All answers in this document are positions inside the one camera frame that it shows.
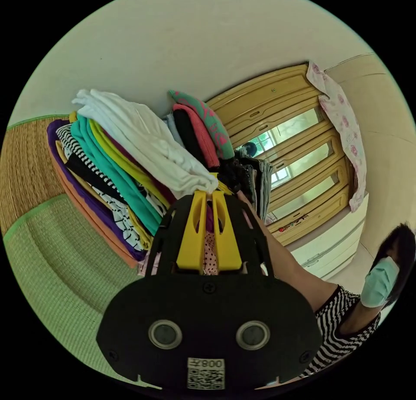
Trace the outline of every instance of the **polka dot fabric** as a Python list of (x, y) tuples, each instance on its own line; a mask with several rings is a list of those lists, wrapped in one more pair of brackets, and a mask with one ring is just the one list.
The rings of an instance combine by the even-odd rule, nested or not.
[(217, 257), (215, 255), (215, 238), (214, 233), (205, 233), (205, 259), (204, 274), (214, 276), (218, 274)]
[[(205, 252), (204, 252), (204, 274), (207, 276), (214, 276), (218, 274), (217, 269), (217, 257), (215, 255), (215, 238), (214, 233), (205, 233)], [(147, 261), (149, 259), (150, 251), (147, 252), (146, 257), (142, 263), (139, 263), (137, 274), (138, 276), (144, 276), (146, 273)], [(157, 273), (157, 266), (159, 265), (160, 253), (156, 255), (155, 262), (153, 263), (152, 274)]]

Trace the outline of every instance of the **face mask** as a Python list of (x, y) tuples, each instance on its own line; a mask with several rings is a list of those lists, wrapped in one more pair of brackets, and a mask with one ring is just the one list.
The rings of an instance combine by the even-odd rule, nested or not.
[(382, 306), (390, 295), (399, 274), (391, 257), (382, 258), (365, 278), (361, 303), (368, 308)]

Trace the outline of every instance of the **label sticker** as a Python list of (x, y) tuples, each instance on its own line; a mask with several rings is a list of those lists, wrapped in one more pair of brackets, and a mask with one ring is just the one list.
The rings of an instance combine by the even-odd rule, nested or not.
[(188, 388), (196, 390), (224, 390), (224, 360), (188, 358)]

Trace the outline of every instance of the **woven mat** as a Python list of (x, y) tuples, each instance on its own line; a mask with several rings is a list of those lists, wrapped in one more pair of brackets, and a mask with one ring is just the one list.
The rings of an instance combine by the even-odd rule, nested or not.
[(131, 383), (108, 365), (95, 337), (106, 306), (138, 279), (136, 271), (109, 248), (67, 195), (19, 218), (3, 240), (23, 294), (51, 334), (87, 366)]
[(95, 337), (108, 303), (138, 276), (64, 193), (46, 137), (46, 127), (56, 118), (65, 119), (41, 118), (6, 132), (0, 222), (7, 257), (24, 296), (51, 334), (87, 366), (132, 383), (112, 370)]
[(2, 235), (27, 211), (64, 193), (51, 164), (46, 138), (46, 127), (55, 119), (34, 120), (6, 132), (0, 156)]

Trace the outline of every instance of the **striped shirt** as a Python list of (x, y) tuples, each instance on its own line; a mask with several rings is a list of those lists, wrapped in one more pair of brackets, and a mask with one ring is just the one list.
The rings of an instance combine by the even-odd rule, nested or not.
[(65, 156), (68, 159), (71, 153), (75, 153), (82, 162), (90, 169), (93, 173), (100, 178), (112, 189), (114, 189), (117, 194), (120, 194), (120, 191), (116, 188), (114, 183), (108, 178), (103, 172), (101, 172), (97, 166), (87, 157), (87, 155), (82, 150), (81, 146), (79, 145), (78, 141), (71, 135), (71, 124), (64, 125), (59, 127), (56, 131), (56, 135), (60, 139), (62, 146), (64, 147)]
[(326, 303), (316, 312), (322, 334), (322, 345), (301, 378), (321, 371), (360, 347), (380, 322), (378, 314), (365, 328), (348, 335), (341, 335), (339, 328), (360, 300), (360, 295), (346, 291), (342, 286), (334, 291)]

